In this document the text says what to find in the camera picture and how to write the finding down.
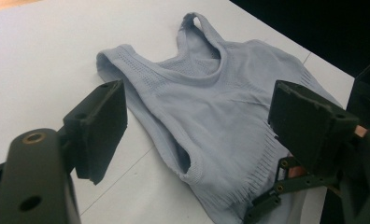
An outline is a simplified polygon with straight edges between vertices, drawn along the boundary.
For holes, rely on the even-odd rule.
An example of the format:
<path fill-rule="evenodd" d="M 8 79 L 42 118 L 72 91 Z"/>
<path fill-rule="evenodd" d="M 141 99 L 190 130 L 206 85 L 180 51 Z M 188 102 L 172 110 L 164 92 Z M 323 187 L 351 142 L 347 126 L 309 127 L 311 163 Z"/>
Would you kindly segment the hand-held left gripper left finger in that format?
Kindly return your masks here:
<path fill-rule="evenodd" d="M 67 167 L 75 169 L 78 178 L 98 185 L 127 124 L 123 81 L 119 79 L 98 86 L 64 117 Z"/>

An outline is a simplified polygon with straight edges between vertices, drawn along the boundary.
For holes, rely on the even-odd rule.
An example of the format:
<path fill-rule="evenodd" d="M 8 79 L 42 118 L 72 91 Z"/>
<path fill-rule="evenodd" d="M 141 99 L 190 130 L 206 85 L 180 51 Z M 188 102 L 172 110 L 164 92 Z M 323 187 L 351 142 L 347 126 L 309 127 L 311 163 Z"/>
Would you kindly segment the white foam board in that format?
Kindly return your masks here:
<path fill-rule="evenodd" d="M 190 12 L 227 40 L 259 39 L 294 55 L 339 103 L 348 102 L 351 76 L 230 0 L 42 0 L 0 10 L 0 163 L 15 137 L 60 128 L 100 84 L 99 51 L 129 44 L 154 62 L 172 58 Z M 104 180 L 77 180 L 75 188 L 83 224 L 212 224 L 135 118 Z"/>

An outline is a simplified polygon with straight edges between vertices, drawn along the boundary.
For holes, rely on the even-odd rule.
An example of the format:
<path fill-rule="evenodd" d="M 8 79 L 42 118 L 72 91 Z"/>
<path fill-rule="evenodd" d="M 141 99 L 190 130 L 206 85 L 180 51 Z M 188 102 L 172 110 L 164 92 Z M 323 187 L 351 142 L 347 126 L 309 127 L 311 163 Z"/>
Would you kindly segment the light blue tank top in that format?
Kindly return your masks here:
<path fill-rule="evenodd" d="M 123 80 L 129 109 L 215 224 L 242 224 L 289 153 L 267 122 L 276 81 L 333 98 L 296 57 L 226 41 L 198 13 L 184 17 L 176 57 L 153 63 L 120 45 L 98 53 L 97 71 Z"/>

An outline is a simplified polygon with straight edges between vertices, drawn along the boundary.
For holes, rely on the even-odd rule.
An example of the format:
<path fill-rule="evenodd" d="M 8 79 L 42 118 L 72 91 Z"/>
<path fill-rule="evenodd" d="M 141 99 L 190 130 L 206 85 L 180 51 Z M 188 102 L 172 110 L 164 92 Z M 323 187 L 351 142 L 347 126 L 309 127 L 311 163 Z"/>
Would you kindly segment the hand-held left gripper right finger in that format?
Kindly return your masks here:
<path fill-rule="evenodd" d="M 311 174 L 333 175 L 340 147 L 359 119 L 314 91 L 289 81 L 275 83 L 268 124 L 281 145 Z"/>

